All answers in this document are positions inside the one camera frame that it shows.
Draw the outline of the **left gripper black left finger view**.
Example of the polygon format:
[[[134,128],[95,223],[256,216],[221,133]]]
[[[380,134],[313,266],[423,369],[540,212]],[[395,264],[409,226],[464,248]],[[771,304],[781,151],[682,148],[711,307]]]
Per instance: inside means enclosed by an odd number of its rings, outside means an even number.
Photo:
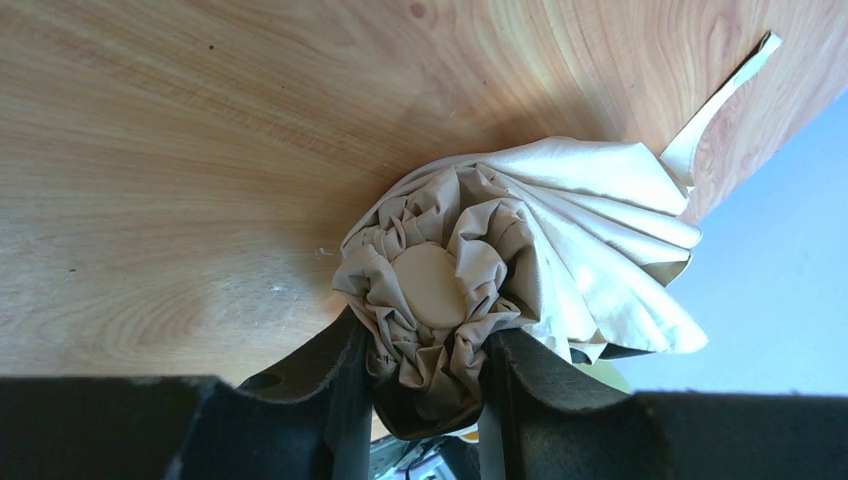
[[[364,479],[371,398],[350,310],[232,386],[216,376],[5,377],[5,479]]]

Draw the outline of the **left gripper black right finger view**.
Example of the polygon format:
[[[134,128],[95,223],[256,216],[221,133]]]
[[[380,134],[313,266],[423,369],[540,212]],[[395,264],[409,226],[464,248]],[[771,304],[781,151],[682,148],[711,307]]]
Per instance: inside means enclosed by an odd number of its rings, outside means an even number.
[[[843,479],[843,397],[616,390],[520,330],[492,335],[485,479]]]

